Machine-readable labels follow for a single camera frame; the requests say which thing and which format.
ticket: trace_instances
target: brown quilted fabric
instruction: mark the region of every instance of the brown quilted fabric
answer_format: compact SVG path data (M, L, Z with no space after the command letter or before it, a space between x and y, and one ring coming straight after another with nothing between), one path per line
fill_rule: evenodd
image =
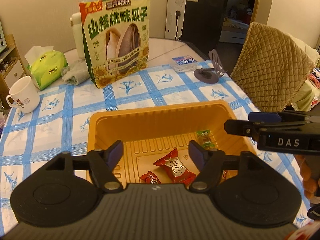
M231 78L261 111L282 111L314 67L290 36L251 23Z

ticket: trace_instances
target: orange basket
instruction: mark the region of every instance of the orange basket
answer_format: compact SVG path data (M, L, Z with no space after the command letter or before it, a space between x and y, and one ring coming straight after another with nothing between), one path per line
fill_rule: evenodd
M164 169L153 163L178 148L180 160L198 175L188 154L188 144L197 141L199 130L210 129L211 141L227 155L255 153L246 137L225 132L227 119L236 117L223 100L95 113L90 118L88 151L107 149L116 140L122 140L124 155L113 173L124 187L129 182L142 182L140 177L148 171L156 174L161 183L171 183ZM236 174L229 172L227 178Z

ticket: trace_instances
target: mug handle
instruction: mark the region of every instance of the mug handle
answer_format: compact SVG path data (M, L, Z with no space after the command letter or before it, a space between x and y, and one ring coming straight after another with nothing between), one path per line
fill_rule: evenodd
M7 97L5 98L7 100L8 105L11 106L11 107L16 107L17 108L18 105L11 104L10 101L9 101L9 98L12 98L12 96L11 95L7 95Z

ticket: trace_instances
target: power cord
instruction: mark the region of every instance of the power cord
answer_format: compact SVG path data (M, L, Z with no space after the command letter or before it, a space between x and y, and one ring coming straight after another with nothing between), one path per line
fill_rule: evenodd
M176 32L176 37L174 38L175 40L177 39L177 35L178 35L178 18L181 15L180 11L176 11L176 26L177 26L177 32Z

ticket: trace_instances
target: tablecloth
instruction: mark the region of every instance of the tablecloth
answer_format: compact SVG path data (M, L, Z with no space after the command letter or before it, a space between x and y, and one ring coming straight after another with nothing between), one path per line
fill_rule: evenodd
M213 67L210 61L198 67ZM147 68L102 90L90 80L79 86L60 85L41 92L39 106L29 114L11 109L0 140L0 235L17 220L10 207L12 190L61 151L83 155L90 117L99 111L223 99L238 119L258 111L247 95L225 74L214 85L197 80L193 72L176 73L169 65ZM261 152L258 156L303 193L299 167L289 154ZM294 223L308 223L309 201L303 197Z

